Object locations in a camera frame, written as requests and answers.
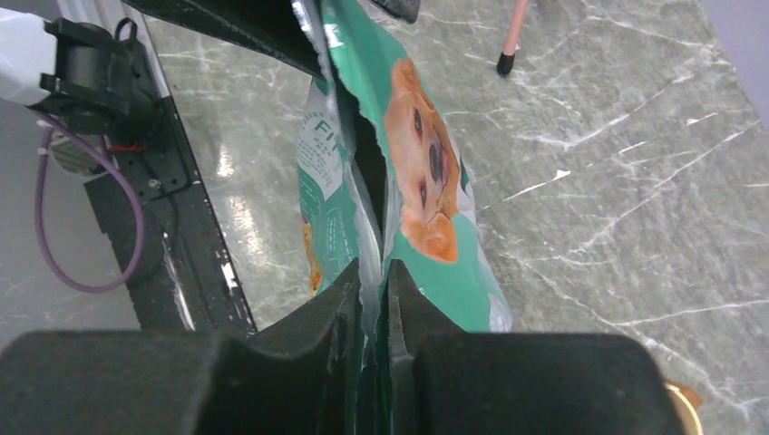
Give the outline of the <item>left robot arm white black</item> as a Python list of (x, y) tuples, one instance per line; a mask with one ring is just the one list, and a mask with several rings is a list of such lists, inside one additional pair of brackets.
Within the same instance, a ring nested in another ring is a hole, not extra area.
[[(299, 71), (324, 74), (321, 47), (349, 42), (379, 68), (405, 56), (403, 46), (369, 18), (359, 31), (328, 36), (322, 25), (307, 36), (290, 1), (131, 1), (138, 11), (201, 34), (263, 53)], [(143, 45), (135, 29), (122, 40), (95, 24), (21, 14), (21, 29), (1, 29), (1, 77), (32, 91), (12, 100), (60, 115), (80, 133), (143, 137), (165, 118)]]

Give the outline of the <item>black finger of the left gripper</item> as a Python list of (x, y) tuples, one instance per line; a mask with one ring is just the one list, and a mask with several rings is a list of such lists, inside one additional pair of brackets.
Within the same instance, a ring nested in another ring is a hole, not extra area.
[(417, 21), (421, 6), (420, 0), (370, 0), (370, 3), (389, 16), (408, 24)]
[(141, 13), (262, 53), (314, 77), (318, 55), (293, 12), (280, 0), (125, 0)]

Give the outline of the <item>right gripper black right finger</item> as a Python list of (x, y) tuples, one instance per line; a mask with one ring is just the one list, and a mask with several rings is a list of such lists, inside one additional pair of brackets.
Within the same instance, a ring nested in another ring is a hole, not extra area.
[(393, 434), (680, 434), (644, 347), (606, 333), (467, 333), (394, 261)]

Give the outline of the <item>green dog food bag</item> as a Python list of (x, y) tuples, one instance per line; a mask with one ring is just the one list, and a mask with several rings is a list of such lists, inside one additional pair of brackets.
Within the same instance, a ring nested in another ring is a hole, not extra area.
[(403, 45), (356, 1), (295, 1), (320, 74), (297, 138), (309, 291), (359, 265), (363, 366), (357, 422), (395, 420), (392, 266), (451, 324), (507, 333), (512, 313), (482, 251), (455, 140)]

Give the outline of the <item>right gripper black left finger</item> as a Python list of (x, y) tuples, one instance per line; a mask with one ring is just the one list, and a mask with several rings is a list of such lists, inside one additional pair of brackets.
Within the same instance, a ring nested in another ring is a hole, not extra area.
[(347, 434), (360, 282), (248, 339), (170, 331), (37, 331), (1, 354), (4, 434)]

